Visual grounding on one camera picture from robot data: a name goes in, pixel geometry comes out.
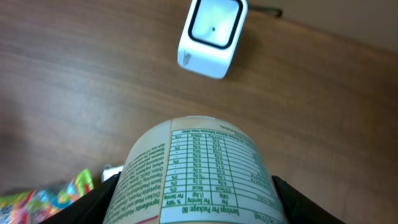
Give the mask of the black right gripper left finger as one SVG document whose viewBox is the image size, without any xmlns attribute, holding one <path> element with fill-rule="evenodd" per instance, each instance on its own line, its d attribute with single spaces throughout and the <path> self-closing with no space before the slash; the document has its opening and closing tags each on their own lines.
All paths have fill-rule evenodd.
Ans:
<svg viewBox="0 0 398 224">
<path fill-rule="evenodd" d="M 120 175 L 120 172 L 112 175 L 98 188 L 91 190 L 82 198 L 40 224 L 102 223 Z"/>
</svg>

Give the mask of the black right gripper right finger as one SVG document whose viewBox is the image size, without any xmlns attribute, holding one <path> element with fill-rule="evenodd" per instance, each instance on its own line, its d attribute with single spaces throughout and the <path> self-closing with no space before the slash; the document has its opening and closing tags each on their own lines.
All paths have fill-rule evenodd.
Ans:
<svg viewBox="0 0 398 224">
<path fill-rule="evenodd" d="M 345 224 L 280 177 L 273 175 L 272 181 L 291 224 Z"/>
</svg>

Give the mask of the Haribo gummy candy bag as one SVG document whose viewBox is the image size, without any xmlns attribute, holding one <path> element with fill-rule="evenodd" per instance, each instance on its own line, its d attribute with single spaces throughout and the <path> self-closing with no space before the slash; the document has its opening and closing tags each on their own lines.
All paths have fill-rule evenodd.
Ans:
<svg viewBox="0 0 398 224">
<path fill-rule="evenodd" d="M 1 223 L 40 223 L 94 189 L 91 172 L 81 171 L 66 184 L 1 197 Z"/>
</svg>

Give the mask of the green lid jar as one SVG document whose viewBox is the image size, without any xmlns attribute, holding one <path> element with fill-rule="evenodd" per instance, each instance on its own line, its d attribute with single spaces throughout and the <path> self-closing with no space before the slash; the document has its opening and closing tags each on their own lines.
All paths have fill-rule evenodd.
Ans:
<svg viewBox="0 0 398 224">
<path fill-rule="evenodd" d="M 286 223 L 262 156 L 239 128 L 186 116 L 133 145 L 105 223 Z"/>
</svg>

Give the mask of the white carton box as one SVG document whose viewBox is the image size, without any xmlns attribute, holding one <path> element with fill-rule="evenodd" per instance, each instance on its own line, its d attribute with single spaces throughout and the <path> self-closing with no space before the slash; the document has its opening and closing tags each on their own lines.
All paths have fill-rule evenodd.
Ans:
<svg viewBox="0 0 398 224">
<path fill-rule="evenodd" d="M 123 170 L 123 166 L 115 166 L 113 167 L 111 164 L 106 164 L 104 167 L 104 171 L 101 175 L 101 181 L 104 182 L 108 180 L 110 177 L 120 173 Z"/>
</svg>

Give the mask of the white barcode scanner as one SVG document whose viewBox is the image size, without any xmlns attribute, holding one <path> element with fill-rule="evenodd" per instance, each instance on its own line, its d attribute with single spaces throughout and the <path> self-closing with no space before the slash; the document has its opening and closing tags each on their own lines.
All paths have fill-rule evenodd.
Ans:
<svg viewBox="0 0 398 224">
<path fill-rule="evenodd" d="M 248 13 L 246 0 L 192 0 L 177 51 L 178 65 L 222 79 Z"/>
</svg>

